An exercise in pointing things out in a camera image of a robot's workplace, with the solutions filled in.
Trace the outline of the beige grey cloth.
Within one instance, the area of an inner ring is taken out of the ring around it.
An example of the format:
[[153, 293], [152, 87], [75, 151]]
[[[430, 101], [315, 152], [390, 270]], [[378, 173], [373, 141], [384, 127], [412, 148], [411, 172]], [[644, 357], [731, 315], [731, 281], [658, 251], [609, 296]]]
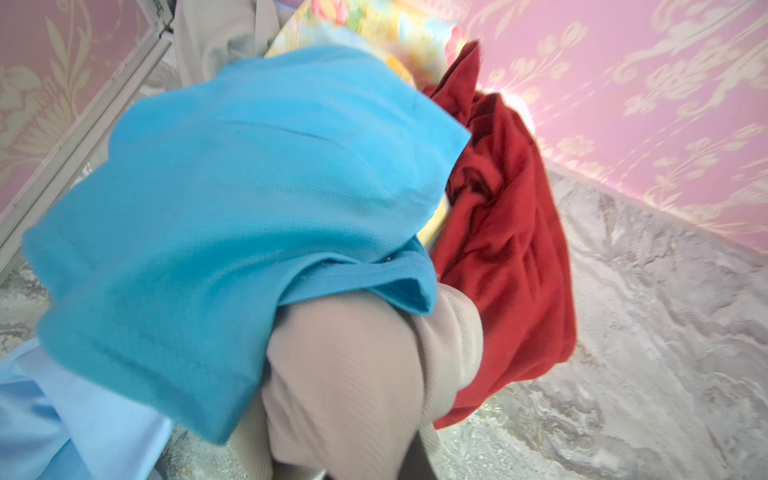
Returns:
[[[279, 29], [270, 1], [182, 1], [176, 15], [184, 87], [263, 59]], [[368, 290], [280, 306], [228, 439], [256, 476], [285, 464], [335, 479], [431, 477], [422, 439], [473, 378], [481, 343], [472, 302], [438, 281], [429, 314]]]

